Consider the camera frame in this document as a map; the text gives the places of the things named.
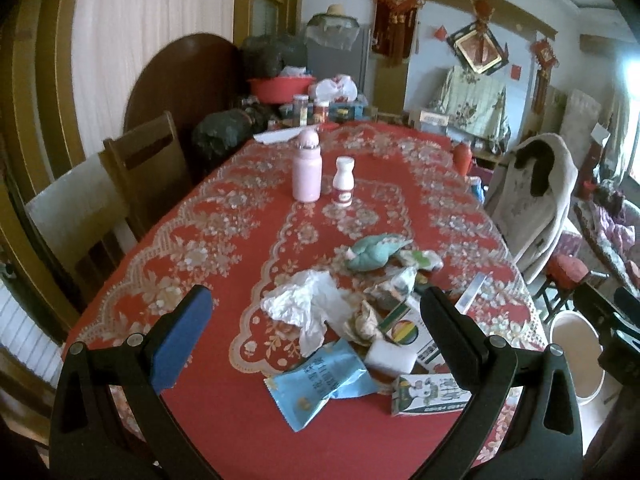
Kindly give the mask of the red cushioned stool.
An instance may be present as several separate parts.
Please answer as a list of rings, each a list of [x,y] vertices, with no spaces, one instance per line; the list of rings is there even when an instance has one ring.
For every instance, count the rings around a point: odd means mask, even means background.
[[[590,283],[602,285],[610,276],[607,273],[593,271],[577,257],[568,255],[552,256],[544,268],[544,282],[536,291],[533,300],[542,299],[547,314],[542,320],[549,324],[555,315],[567,308],[578,286]]]

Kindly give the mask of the wooden chair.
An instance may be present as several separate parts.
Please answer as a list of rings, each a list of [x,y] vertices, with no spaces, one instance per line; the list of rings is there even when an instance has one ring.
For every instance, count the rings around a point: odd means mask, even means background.
[[[191,181],[171,114],[104,141],[26,204],[85,306]]]

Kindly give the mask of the pink thermos bottle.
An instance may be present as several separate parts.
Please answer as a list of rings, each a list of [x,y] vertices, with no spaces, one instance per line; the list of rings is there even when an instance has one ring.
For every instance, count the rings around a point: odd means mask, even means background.
[[[296,139],[292,166],[292,192],[294,200],[314,203],[321,195],[322,155],[316,129],[302,130]]]

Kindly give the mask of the red plastic basin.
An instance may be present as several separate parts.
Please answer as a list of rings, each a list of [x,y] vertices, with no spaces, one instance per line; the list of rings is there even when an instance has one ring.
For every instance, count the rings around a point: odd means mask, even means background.
[[[250,79],[250,93],[262,104],[285,104],[294,96],[307,94],[308,88],[316,82],[313,76],[277,76],[264,79]]]

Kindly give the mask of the white medicine box rainbow logo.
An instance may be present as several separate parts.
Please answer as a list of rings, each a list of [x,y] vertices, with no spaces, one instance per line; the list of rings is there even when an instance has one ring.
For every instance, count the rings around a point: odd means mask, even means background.
[[[378,329],[394,344],[416,354],[416,364],[427,373],[448,373],[449,368],[426,328],[420,312],[420,297],[414,292],[390,311]]]

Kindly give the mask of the blue snack wrapper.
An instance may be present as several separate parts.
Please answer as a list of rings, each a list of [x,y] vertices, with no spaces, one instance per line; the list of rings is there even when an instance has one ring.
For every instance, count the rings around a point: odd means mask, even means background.
[[[324,344],[298,367],[266,378],[264,383],[294,432],[306,428],[331,400],[378,392],[378,384],[345,339]]]

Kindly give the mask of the green white crumpled wrapper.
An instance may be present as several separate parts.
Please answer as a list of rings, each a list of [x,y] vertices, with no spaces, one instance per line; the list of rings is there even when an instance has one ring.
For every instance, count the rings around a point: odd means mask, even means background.
[[[425,272],[437,272],[444,266],[442,258],[434,250],[401,249],[394,257],[403,266],[414,266]]]

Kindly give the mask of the white pill bottle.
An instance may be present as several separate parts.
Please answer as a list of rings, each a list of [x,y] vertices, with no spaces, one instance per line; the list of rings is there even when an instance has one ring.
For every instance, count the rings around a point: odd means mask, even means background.
[[[349,207],[355,188],[355,159],[349,156],[338,156],[336,173],[332,181],[332,200],[336,206]]]

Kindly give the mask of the white tissue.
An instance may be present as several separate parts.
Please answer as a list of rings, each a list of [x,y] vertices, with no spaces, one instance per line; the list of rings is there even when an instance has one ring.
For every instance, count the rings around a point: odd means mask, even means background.
[[[267,292],[259,307],[273,321],[298,328],[300,354],[308,358],[322,346],[329,328],[349,338],[345,326],[354,314],[349,298],[329,271],[305,270]]]

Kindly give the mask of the white tube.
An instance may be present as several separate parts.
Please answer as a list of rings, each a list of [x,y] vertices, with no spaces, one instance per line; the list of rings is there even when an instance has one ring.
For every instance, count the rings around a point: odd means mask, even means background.
[[[486,278],[487,278],[487,275],[484,273],[477,273],[474,276],[474,278],[472,279],[472,282],[469,284],[469,286],[465,289],[463,294],[460,296],[460,298],[456,302],[456,308],[460,313],[465,314],[466,312],[469,311],[469,308],[472,306],[474,299],[476,298],[477,294],[480,292],[480,289],[482,288]]]

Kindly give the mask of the dark round folded tabletop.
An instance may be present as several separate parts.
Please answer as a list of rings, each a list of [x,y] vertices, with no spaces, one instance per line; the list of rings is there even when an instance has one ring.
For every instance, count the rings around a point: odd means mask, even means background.
[[[168,112],[177,131],[189,133],[207,115],[230,110],[248,88],[241,61],[239,48],[221,36],[199,32],[171,42],[134,84],[122,130]]]

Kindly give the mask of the green white milk carton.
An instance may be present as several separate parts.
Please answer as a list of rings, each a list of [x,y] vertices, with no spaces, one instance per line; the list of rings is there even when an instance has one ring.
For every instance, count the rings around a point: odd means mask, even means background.
[[[416,416],[462,411],[472,393],[451,374],[401,375],[393,382],[392,415]]]

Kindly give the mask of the teal crumpled wrapper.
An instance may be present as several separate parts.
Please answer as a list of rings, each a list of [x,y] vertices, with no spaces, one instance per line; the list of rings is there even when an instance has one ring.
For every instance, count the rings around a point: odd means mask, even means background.
[[[365,236],[346,250],[346,266],[352,272],[382,269],[392,255],[412,242],[412,238],[393,233]]]

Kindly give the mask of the red floral tablecloth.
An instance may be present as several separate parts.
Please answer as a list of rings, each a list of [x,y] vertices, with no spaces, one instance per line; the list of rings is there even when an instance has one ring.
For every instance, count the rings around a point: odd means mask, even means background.
[[[195,285],[215,310],[164,400],[227,479],[405,479],[454,423],[454,414],[395,416],[387,393],[333,400],[300,431],[288,426],[265,378],[300,358],[294,327],[260,310],[262,296],[307,269],[329,271],[358,294],[368,277],[345,268],[352,243],[410,237],[444,265],[432,282],[458,292],[486,278],[470,313],[515,347],[547,342],[532,297],[502,238],[454,169],[444,136],[358,122],[320,133],[323,177],[355,161],[352,206],[329,194],[292,195],[291,143],[247,143],[126,255],[70,332],[91,348],[147,332]]]

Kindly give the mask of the white foam block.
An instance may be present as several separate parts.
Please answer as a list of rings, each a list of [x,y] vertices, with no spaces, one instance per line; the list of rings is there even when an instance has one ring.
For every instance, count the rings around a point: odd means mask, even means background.
[[[399,347],[383,339],[372,342],[364,357],[364,364],[381,374],[396,378],[410,374],[416,365],[416,352]]]

